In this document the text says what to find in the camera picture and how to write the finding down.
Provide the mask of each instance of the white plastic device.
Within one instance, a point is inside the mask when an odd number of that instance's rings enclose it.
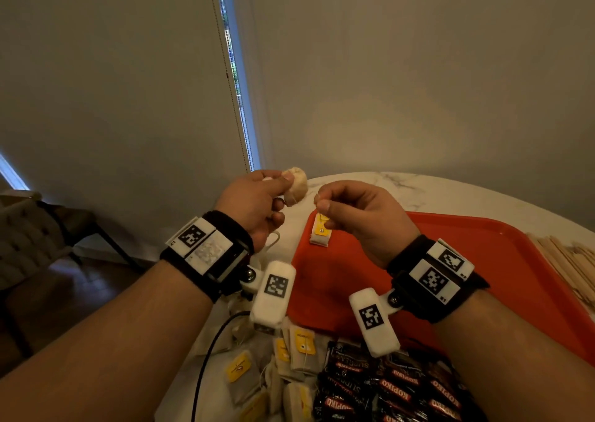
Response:
[[[253,279],[240,281],[245,292],[256,293],[250,320],[255,328],[270,332],[281,327],[292,294],[296,269],[286,262],[273,260],[265,271],[249,267],[255,274]]]
[[[403,306],[394,308],[389,304],[392,291],[391,289],[384,295],[378,295],[373,288],[368,287],[349,296],[359,329],[374,358],[397,351],[401,347],[390,325],[389,315],[400,311]]]

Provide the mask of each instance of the fingernail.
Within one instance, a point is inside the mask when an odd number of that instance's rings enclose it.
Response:
[[[316,208],[318,209],[318,212],[320,212],[321,214],[326,214],[328,212],[328,208],[331,206],[331,201],[329,201],[328,199],[324,199],[322,201],[318,201],[318,203],[316,203]]]

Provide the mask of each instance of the wrist strap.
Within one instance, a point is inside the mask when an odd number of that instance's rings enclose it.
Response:
[[[250,234],[219,211],[194,217],[167,242],[160,259],[177,268],[213,302],[241,290],[237,270],[254,252]]]
[[[444,319],[473,292],[490,287],[470,261],[442,240],[423,234],[390,262],[387,271],[404,310],[430,323]]]

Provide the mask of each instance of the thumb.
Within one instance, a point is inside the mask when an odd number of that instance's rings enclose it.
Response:
[[[288,191],[293,185],[293,180],[293,174],[286,171],[283,172],[283,174],[281,174],[278,178],[269,179],[263,181],[262,183],[265,186],[267,193],[274,198]]]
[[[321,199],[316,204],[316,208],[322,215],[326,215],[331,220],[342,224],[348,230],[353,228],[357,229],[361,223],[364,222],[364,211],[356,209],[348,204]]]

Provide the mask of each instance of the beige round object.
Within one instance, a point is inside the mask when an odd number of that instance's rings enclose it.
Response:
[[[299,203],[306,196],[308,192],[308,178],[301,168],[293,167],[287,171],[295,177],[292,187],[283,195],[285,204],[287,207],[291,207]]]

